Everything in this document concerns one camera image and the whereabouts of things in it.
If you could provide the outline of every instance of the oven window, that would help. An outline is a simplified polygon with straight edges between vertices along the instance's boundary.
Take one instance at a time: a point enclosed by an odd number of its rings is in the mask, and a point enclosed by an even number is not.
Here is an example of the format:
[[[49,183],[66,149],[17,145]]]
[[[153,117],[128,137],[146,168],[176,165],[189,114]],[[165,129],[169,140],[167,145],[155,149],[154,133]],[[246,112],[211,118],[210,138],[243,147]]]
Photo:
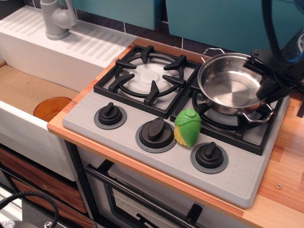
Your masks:
[[[144,205],[123,195],[122,193],[106,187],[112,213],[135,228],[178,228],[176,224],[151,211]]]

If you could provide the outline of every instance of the pan handle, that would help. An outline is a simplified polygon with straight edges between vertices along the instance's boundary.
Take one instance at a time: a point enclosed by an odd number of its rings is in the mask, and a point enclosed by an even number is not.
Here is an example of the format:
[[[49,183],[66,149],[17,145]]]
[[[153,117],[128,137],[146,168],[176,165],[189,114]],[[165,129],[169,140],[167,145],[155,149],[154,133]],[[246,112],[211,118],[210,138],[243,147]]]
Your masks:
[[[270,117],[274,114],[274,110],[269,106],[269,104],[263,102],[264,105],[269,109],[270,113],[267,115],[267,117],[264,120],[252,120],[250,119],[243,111],[241,111],[242,115],[245,116],[245,118],[251,122],[251,123],[265,123],[267,122]]]
[[[206,55],[206,53],[207,53],[209,50],[218,50],[218,51],[221,51],[223,54],[225,53],[225,52],[223,51],[223,49],[221,49],[221,48],[212,48],[212,47],[207,48],[207,49],[204,51],[204,53],[200,55],[200,57],[201,57],[201,59],[203,60],[204,63],[206,62],[206,60],[204,59],[204,55]]]

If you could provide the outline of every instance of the black cable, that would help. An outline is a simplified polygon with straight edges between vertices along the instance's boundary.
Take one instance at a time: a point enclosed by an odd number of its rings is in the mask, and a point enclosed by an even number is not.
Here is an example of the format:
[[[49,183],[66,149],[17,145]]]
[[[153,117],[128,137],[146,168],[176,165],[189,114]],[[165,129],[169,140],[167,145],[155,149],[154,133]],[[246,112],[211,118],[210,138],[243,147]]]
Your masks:
[[[9,197],[0,201],[0,210],[2,208],[4,208],[5,206],[7,206],[10,202],[12,202],[12,201],[14,201],[14,200],[16,200],[20,197],[24,197],[24,196],[39,196],[39,197],[42,197],[45,200],[47,200],[53,206],[54,211],[55,211],[54,222],[52,223],[50,228],[54,228],[57,225],[57,221],[58,221],[58,218],[59,218],[59,211],[58,211],[57,204],[52,200],[52,198],[50,198],[49,196],[47,196],[43,193],[40,193],[40,192],[24,191],[24,192],[19,192],[19,193],[13,194],[13,195],[11,195],[11,196],[9,196]]]
[[[293,65],[304,58],[304,53],[302,52],[299,56],[295,57],[294,59],[285,59],[283,56],[281,49],[279,47],[276,33],[272,21],[272,0],[262,0],[262,12],[263,12],[263,20],[264,26],[266,29],[267,37],[270,44],[270,49],[280,64],[284,64],[285,66]]]

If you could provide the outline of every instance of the wooden countertop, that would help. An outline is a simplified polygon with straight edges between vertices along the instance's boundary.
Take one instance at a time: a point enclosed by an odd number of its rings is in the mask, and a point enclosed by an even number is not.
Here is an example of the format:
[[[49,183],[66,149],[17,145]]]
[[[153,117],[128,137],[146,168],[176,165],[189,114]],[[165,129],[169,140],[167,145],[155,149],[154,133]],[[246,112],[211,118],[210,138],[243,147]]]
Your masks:
[[[134,44],[153,45],[158,51],[176,56],[184,54],[189,60],[201,62],[198,54],[142,38],[136,39],[118,58],[122,58]],[[249,226],[304,227],[304,118],[296,116],[301,94],[292,94],[255,201],[250,208],[242,209],[63,127],[61,122],[65,115],[113,66],[114,62],[48,123],[50,132]],[[280,190],[276,187],[278,184],[282,186]]]

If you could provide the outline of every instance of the white drainboard ridges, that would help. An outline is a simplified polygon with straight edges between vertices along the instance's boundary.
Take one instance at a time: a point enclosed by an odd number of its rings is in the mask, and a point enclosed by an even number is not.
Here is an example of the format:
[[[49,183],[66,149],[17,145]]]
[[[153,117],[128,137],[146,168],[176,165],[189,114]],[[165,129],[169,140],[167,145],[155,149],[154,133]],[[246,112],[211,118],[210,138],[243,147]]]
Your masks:
[[[0,20],[0,33],[106,68],[136,36],[78,21],[62,40],[49,40],[40,9],[25,6]]]

